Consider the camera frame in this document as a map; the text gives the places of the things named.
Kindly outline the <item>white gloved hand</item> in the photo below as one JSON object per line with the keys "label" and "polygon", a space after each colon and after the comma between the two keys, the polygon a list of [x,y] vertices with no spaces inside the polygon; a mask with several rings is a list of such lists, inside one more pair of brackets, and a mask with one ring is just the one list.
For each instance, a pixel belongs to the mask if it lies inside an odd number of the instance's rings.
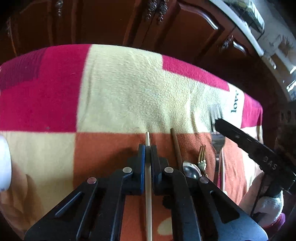
{"label": "white gloved hand", "polygon": [[[239,207],[249,215],[255,204],[261,184],[263,184],[262,191],[265,192],[270,184],[270,179],[266,177],[263,172],[255,177],[247,193],[240,201]],[[283,192],[281,192],[280,196],[276,198],[268,196],[260,197],[254,208],[254,214],[262,213],[262,216],[258,219],[258,224],[262,228],[269,228],[274,224],[277,224],[280,227],[285,222],[285,215],[282,213],[283,206]]]}

